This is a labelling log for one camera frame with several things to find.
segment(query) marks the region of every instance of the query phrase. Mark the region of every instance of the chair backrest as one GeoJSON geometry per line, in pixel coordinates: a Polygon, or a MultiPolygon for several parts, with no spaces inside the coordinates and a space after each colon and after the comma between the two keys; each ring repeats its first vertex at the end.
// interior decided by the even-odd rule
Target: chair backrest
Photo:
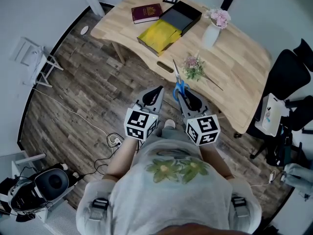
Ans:
{"type": "Polygon", "coordinates": [[[293,131],[301,130],[313,120],[313,96],[307,96],[291,114],[293,131]]]}
{"type": "Polygon", "coordinates": [[[301,44],[293,50],[306,67],[313,72],[313,50],[301,39],[301,44]]]}
{"type": "Polygon", "coordinates": [[[279,100],[284,100],[310,80],[308,69],[297,55],[285,49],[279,54],[268,74],[263,96],[273,93],[279,100]]]}

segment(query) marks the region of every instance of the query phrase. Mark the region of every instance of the tabletop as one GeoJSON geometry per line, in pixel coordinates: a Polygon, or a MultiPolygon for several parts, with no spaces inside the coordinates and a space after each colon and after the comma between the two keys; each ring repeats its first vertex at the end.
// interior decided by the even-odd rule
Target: tabletop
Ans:
{"type": "MultiPolygon", "coordinates": [[[[206,10],[193,1],[181,1],[201,12],[206,10]]],[[[201,39],[210,24],[210,20],[202,16],[186,34],[157,57],[137,40],[137,36],[154,22],[134,24],[131,13],[133,7],[153,3],[160,3],[163,11],[172,6],[162,0],[123,0],[102,18],[91,35],[131,49],[151,70],[171,82],[176,82],[175,73],[161,68],[157,62],[172,68],[175,59],[181,78],[190,88],[213,102],[231,126],[237,132],[244,133],[261,100],[270,70],[270,54],[231,23],[221,31],[210,50],[202,48],[201,39]],[[205,62],[205,75],[218,86],[204,77],[199,81],[187,80],[183,73],[183,61],[189,54],[196,53],[205,62]]]]}

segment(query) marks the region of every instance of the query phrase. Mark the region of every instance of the gray t-shirt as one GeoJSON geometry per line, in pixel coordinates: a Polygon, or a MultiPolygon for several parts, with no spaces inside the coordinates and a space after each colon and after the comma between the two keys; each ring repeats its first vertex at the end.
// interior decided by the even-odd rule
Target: gray t-shirt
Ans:
{"type": "Polygon", "coordinates": [[[187,223],[252,233],[260,223],[261,208],[248,183],[223,178],[201,159],[198,147],[160,140],[141,149],[117,183],[90,182],[76,220],[83,235],[149,235],[187,223]],[[247,201],[250,215],[244,225],[236,224],[233,194],[247,201]],[[101,221],[90,221],[90,203],[100,197],[110,206],[101,221]]]}

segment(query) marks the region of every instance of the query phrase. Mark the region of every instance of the flower graphic on shirt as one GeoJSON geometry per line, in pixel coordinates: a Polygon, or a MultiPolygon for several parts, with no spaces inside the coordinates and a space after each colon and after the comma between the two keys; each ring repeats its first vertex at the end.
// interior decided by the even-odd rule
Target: flower graphic on shirt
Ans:
{"type": "Polygon", "coordinates": [[[146,171],[154,172],[153,181],[155,183],[161,182],[165,178],[174,182],[179,181],[177,174],[181,170],[181,165],[177,164],[177,161],[175,161],[174,159],[153,159],[152,162],[153,164],[150,164],[146,167],[146,171]]]}
{"type": "Polygon", "coordinates": [[[180,160],[179,162],[184,165],[179,172],[180,174],[183,174],[182,177],[183,184],[187,184],[198,173],[203,176],[208,174],[206,168],[209,165],[207,165],[203,161],[191,158],[190,160],[180,160]]]}

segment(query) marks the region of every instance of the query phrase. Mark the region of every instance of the scissors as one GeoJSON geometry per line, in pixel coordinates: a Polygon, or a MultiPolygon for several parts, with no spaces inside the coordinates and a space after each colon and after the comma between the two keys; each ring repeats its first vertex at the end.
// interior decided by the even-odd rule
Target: scissors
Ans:
{"type": "Polygon", "coordinates": [[[178,101],[178,98],[176,97],[176,95],[178,95],[178,92],[180,92],[182,96],[185,96],[185,87],[186,89],[190,89],[190,87],[188,84],[185,84],[184,80],[181,79],[174,59],[173,59],[173,64],[174,64],[174,71],[175,71],[175,76],[177,80],[176,86],[173,90],[173,97],[176,101],[178,101]]]}

